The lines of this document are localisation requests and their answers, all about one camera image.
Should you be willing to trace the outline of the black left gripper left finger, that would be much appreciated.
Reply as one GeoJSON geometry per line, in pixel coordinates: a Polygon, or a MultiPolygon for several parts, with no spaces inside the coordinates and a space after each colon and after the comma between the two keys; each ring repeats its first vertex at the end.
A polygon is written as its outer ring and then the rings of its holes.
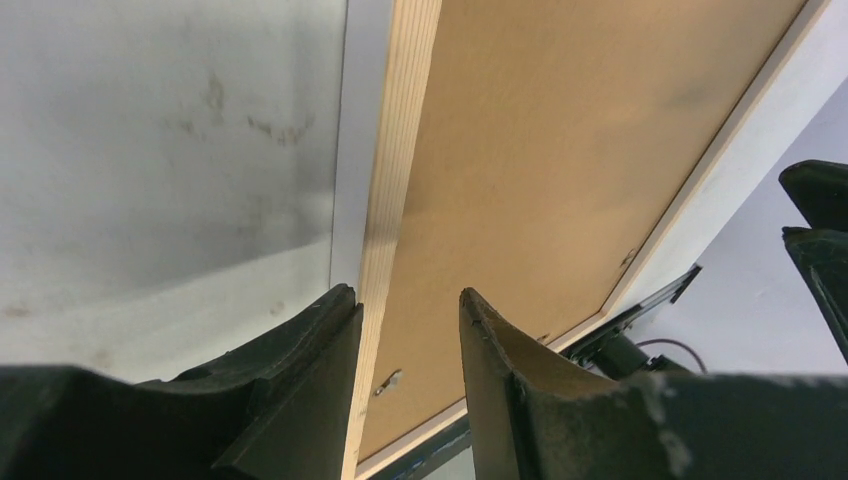
{"type": "Polygon", "coordinates": [[[5,479],[337,479],[363,307],[345,284],[170,381],[1,370],[5,479]]]}

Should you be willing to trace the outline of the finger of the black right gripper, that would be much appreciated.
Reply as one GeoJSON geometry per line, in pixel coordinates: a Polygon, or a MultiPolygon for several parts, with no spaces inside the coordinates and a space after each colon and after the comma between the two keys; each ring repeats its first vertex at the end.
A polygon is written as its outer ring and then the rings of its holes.
{"type": "Polygon", "coordinates": [[[847,233],[784,227],[782,239],[847,360],[847,233]]]}
{"type": "Polygon", "coordinates": [[[847,165],[804,160],[779,175],[779,183],[814,229],[847,231],[847,165]]]}

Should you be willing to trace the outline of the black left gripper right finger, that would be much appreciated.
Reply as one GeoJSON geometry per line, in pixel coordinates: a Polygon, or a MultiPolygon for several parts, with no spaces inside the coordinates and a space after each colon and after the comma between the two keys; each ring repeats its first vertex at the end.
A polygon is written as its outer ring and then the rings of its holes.
{"type": "Polygon", "coordinates": [[[480,479],[843,479],[847,381],[638,373],[614,381],[459,298],[480,479]]]}

